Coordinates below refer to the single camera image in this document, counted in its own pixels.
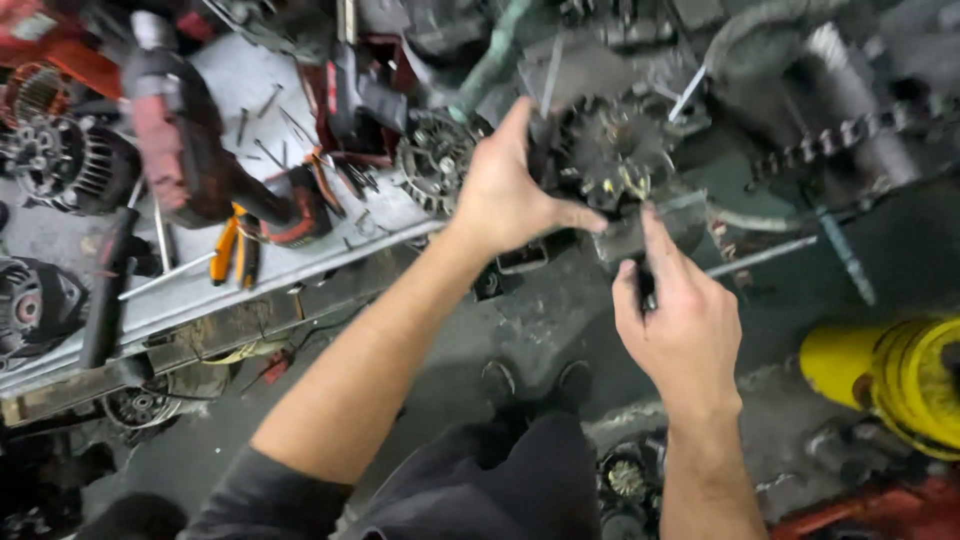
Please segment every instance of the black pants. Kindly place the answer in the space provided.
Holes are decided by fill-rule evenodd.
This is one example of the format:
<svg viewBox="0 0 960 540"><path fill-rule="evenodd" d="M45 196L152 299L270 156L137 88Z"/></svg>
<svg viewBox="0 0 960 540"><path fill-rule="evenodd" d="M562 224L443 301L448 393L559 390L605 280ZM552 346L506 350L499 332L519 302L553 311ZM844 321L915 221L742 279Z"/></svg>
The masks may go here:
<svg viewBox="0 0 960 540"><path fill-rule="evenodd" d="M468 482L540 537L599 538L596 455L580 421L552 412L527 428L524 412L506 410L488 423L448 430L396 469L370 509Z"/></svg>

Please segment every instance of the shoe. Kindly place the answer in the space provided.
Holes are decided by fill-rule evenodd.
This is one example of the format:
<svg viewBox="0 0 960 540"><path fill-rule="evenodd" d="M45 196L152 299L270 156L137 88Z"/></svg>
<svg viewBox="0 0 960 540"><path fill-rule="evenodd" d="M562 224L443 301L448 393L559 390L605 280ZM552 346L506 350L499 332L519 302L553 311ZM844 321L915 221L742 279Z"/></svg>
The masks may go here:
<svg viewBox="0 0 960 540"><path fill-rule="evenodd" d="M494 411L516 403L516 379L503 362L491 360L480 372L480 385Z"/></svg>
<svg viewBox="0 0 960 540"><path fill-rule="evenodd" d="M577 360L567 364L560 376L557 385L547 397L547 402L554 410L576 415L580 407L590 399L593 388L593 371L586 360Z"/></svg>

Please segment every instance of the workbench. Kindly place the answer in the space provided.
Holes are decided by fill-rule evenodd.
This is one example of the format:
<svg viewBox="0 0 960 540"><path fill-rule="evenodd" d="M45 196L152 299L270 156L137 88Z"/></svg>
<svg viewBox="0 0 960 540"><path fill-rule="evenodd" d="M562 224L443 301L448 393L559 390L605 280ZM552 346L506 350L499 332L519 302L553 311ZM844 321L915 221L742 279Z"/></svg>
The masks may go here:
<svg viewBox="0 0 960 540"><path fill-rule="evenodd" d="M219 38L198 53L192 62L204 75L225 123L224 147L235 153L244 168L255 178L265 179L280 171L254 141L259 139L278 160L302 162L310 148L292 133L283 121L280 108L286 110L309 131L314 125L293 60L247 43L231 34ZM274 91L274 83L283 90L263 114L259 113ZM241 108L250 111L243 140L237 147ZM332 216L333 232L323 239L297 250L264 246L257 286L241 290L232 280L214 287L207 265L201 264L163 285L128 300L123 315L123 330L114 357L145 350L144 341L169 329L212 313L236 307L272 291L317 285L322 275L385 248L436 231L443 223L430 218L409 196L396 186L397 174L386 171L378 176L380 193L366 191L365 203L353 198L337 180L335 171L327 177L342 201L347 218ZM14 182L0 183L0 198L12 208L12 216L2 239L5 255L37 258L51 262L75 274L89 286L97 271L95 260L101 238L112 223L111 216L79 217L53 209L17 208L18 188ZM140 201L143 217L136 233L156 242L150 197ZM180 264L214 249L221 226L196 231L171 227L171 242ZM148 279L133 278L131 287ZM81 373L76 362L83 344L83 331L71 335L57 349L20 366L13 364L0 372L0 399L22 395Z"/></svg>

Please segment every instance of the black sleeve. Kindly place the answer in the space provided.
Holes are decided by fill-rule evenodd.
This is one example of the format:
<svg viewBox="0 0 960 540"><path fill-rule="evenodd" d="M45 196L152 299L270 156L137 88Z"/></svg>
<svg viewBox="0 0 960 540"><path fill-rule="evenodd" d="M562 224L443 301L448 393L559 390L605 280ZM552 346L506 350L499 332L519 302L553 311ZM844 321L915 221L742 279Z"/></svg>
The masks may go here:
<svg viewBox="0 0 960 540"><path fill-rule="evenodd" d="M247 447L179 539L324 538L336 529L351 492Z"/></svg>

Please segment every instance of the left hand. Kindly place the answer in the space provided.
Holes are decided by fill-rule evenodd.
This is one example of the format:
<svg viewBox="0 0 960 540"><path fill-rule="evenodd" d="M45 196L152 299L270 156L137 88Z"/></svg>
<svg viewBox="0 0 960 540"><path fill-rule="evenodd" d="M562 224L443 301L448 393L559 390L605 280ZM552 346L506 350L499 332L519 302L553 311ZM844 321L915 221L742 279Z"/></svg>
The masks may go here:
<svg viewBox="0 0 960 540"><path fill-rule="evenodd" d="M520 98L496 133L480 141L448 229L495 257L555 229L607 228L599 213L550 197L527 170L527 127L534 102Z"/></svg>

